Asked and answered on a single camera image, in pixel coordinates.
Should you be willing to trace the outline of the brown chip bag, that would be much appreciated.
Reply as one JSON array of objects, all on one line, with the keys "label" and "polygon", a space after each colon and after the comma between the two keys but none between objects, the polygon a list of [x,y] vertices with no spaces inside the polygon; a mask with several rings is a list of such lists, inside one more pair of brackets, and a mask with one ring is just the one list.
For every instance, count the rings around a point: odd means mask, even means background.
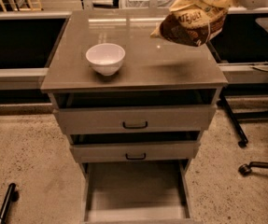
[{"label": "brown chip bag", "polygon": [[202,0],[176,0],[150,36],[200,47],[222,31],[228,10],[229,7],[210,6]]}]

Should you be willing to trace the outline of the grey drawer cabinet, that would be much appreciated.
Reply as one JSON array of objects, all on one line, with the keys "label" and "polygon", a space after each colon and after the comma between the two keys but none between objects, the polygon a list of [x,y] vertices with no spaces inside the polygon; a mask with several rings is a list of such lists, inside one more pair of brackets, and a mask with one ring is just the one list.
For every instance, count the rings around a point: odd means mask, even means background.
[{"label": "grey drawer cabinet", "polygon": [[[41,87],[54,105],[54,115],[75,93],[213,90],[216,105],[227,80],[208,47],[150,36],[165,15],[161,9],[73,12]],[[94,72],[86,59],[86,51],[100,43],[125,50],[122,68],[110,77]]]}]

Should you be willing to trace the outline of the grey top drawer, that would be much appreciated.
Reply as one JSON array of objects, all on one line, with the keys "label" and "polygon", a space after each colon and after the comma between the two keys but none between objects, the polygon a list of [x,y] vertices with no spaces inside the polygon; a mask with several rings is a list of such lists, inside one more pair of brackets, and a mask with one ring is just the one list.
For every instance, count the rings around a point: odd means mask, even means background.
[{"label": "grey top drawer", "polygon": [[[71,94],[55,112],[65,134],[201,131],[216,106],[213,90],[119,91]],[[122,123],[147,121],[146,129]]]}]

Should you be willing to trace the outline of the grey drawer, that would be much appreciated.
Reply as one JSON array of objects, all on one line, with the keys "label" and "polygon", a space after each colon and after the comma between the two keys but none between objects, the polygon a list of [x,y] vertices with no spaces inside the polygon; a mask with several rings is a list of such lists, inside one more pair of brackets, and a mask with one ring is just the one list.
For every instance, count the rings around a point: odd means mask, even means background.
[{"label": "grey drawer", "polygon": [[199,131],[74,135],[71,153],[78,163],[128,161],[125,154],[147,154],[143,161],[194,158]]},{"label": "grey drawer", "polygon": [[91,163],[81,224],[192,224],[180,161]]},{"label": "grey drawer", "polygon": [[[55,112],[65,134],[201,131],[216,106],[213,90],[119,91],[71,94]],[[122,123],[147,121],[146,129]]]}]

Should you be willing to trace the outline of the grey middle drawer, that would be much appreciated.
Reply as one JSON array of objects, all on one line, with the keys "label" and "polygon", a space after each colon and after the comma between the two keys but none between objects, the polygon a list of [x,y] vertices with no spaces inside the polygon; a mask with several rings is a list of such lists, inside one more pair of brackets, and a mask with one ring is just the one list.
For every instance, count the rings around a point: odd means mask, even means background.
[{"label": "grey middle drawer", "polygon": [[78,163],[128,161],[125,154],[147,154],[143,161],[194,158],[199,131],[74,135],[71,153]]}]

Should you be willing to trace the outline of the grey bottom drawer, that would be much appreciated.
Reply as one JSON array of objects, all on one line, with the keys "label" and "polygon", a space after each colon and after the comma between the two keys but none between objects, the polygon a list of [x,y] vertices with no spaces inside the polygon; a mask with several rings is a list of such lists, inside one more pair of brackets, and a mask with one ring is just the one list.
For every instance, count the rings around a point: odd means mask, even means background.
[{"label": "grey bottom drawer", "polygon": [[91,163],[81,224],[192,224],[180,161]]}]

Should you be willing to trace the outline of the white ceramic bowl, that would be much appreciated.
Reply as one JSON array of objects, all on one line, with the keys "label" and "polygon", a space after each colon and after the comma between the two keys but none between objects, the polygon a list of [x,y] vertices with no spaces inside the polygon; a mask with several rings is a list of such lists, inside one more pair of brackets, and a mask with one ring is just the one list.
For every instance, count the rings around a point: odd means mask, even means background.
[{"label": "white ceramic bowl", "polygon": [[95,45],[86,51],[86,59],[90,68],[103,76],[112,76],[120,70],[125,58],[123,47],[103,43]]}]

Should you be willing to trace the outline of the black chair leg caster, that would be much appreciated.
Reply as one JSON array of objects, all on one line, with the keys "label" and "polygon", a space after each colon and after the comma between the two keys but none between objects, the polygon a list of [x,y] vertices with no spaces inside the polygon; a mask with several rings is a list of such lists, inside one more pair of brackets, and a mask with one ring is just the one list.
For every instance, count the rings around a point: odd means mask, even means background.
[{"label": "black chair leg caster", "polygon": [[252,173],[253,168],[268,169],[268,162],[252,161],[249,164],[243,164],[238,168],[238,172],[242,176]]}]

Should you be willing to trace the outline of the black stand leg left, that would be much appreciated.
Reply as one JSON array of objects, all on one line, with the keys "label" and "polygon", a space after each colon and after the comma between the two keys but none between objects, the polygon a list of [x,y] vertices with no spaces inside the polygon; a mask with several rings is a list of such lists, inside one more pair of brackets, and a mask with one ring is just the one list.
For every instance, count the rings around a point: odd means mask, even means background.
[{"label": "black stand leg left", "polygon": [[19,192],[16,190],[16,184],[10,183],[7,188],[7,193],[3,200],[3,204],[0,210],[0,224],[6,224],[7,215],[10,210],[10,206],[19,199]]}]

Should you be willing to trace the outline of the black table leg frame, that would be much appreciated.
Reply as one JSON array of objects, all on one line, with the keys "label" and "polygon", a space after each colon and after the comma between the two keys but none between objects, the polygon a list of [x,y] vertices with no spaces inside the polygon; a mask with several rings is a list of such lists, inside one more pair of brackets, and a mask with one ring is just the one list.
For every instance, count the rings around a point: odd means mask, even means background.
[{"label": "black table leg frame", "polygon": [[268,109],[266,111],[234,113],[226,99],[224,92],[222,92],[219,96],[219,105],[225,109],[227,115],[229,116],[229,119],[231,120],[233,127],[240,138],[238,141],[238,146],[241,148],[247,146],[248,139],[240,125],[240,122],[268,120]]}]

